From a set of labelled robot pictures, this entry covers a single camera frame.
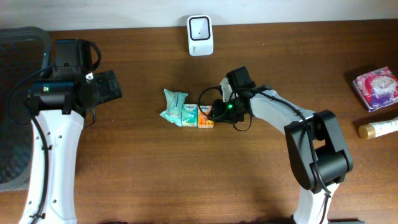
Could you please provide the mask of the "orange tissue pack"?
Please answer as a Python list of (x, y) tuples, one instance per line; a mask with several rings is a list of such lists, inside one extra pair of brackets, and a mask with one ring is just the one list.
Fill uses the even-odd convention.
[(202, 129), (214, 128), (214, 122), (207, 118), (211, 109), (212, 109), (212, 107), (210, 105), (198, 107), (198, 127), (199, 128), (202, 128)]

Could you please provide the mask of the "teal tissue pack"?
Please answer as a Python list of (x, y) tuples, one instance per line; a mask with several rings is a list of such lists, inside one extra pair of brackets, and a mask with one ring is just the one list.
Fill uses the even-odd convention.
[(182, 108), (182, 126), (198, 126), (198, 106), (197, 104), (184, 104)]

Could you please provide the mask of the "teal wipes pouch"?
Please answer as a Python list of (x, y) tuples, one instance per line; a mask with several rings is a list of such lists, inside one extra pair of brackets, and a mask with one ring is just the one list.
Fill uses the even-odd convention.
[(161, 112), (160, 116), (167, 121), (182, 127), (182, 108), (188, 94), (177, 91), (169, 91), (167, 89), (164, 90), (164, 93), (167, 102), (167, 108)]

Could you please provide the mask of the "cream tube gold cap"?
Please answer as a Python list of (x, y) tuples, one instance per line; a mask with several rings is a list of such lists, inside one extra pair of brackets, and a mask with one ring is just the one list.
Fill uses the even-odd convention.
[(368, 123), (358, 128), (361, 139), (373, 139), (397, 131), (397, 118)]

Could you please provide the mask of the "red purple floral package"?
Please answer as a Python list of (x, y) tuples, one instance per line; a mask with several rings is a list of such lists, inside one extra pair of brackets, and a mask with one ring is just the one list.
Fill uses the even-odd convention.
[(397, 77), (389, 67), (356, 77), (353, 88), (369, 112), (397, 103)]

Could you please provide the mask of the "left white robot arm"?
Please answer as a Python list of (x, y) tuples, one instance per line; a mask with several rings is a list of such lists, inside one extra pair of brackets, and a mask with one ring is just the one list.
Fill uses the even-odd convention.
[(41, 69), (24, 105), (33, 130), (27, 202), (21, 223), (76, 223), (76, 153), (85, 118), (122, 97), (112, 70), (96, 73), (101, 52), (94, 42), (62, 39), (53, 65)]

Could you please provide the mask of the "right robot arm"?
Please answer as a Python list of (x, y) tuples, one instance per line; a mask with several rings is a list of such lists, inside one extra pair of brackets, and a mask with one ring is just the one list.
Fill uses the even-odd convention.
[(257, 86), (246, 67), (227, 73), (215, 88), (222, 97), (213, 103), (212, 121), (236, 125), (249, 115), (285, 136), (290, 168), (300, 185), (291, 221), (328, 223), (333, 195), (353, 170), (353, 158), (335, 114), (330, 110), (306, 110), (270, 86)]

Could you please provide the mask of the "white barcode scanner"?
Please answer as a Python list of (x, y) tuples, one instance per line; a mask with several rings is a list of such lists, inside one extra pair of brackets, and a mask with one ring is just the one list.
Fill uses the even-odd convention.
[(192, 57), (211, 55), (214, 51), (213, 26), (209, 16), (187, 18), (188, 51)]

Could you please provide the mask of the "grey plastic mesh basket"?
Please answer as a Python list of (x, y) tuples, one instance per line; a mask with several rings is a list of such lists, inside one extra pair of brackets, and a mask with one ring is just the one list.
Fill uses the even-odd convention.
[(32, 126), (24, 106), (29, 75), (50, 65), (52, 41), (38, 27), (1, 29), (1, 191), (25, 190), (32, 160)]

